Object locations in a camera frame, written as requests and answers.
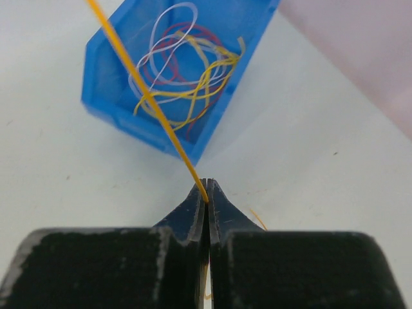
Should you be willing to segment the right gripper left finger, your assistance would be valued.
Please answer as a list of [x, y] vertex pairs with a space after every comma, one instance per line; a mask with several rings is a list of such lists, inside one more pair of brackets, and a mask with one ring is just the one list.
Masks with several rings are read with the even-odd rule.
[[202, 308], [209, 248], [197, 187], [152, 227], [45, 228], [25, 237], [2, 308]]

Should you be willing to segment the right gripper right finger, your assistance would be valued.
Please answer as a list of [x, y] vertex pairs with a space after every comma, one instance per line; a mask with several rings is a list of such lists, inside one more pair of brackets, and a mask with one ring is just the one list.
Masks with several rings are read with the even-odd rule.
[[266, 231], [207, 182], [213, 308], [405, 308], [387, 259], [354, 231]]

